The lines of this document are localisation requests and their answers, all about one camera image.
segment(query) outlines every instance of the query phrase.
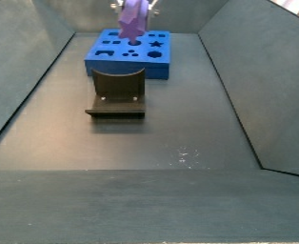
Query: purple shape block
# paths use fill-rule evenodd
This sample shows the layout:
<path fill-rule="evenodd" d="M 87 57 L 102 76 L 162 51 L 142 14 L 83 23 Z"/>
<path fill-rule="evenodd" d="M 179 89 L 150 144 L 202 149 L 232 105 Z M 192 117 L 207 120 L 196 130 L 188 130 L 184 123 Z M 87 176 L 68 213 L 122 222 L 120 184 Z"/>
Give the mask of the purple shape block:
<path fill-rule="evenodd" d="M 148 0 L 126 0 L 120 17 L 120 38 L 130 38 L 136 44 L 136 38 L 147 31 L 150 2 Z"/>

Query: star-shaped hole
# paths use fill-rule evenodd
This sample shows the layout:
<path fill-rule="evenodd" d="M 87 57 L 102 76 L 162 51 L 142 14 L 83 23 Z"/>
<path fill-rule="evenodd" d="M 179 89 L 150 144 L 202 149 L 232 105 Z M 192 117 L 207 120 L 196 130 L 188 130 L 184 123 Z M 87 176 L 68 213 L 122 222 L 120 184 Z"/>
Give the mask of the star-shaped hole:
<path fill-rule="evenodd" d="M 163 46 L 163 43 L 162 42 L 158 42 L 158 41 L 155 41 L 155 42 L 150 42 L 151 43 L 151 46 L 152 47 L 159 47 L 159 48 L 162 48 L 162 46 Z"/>

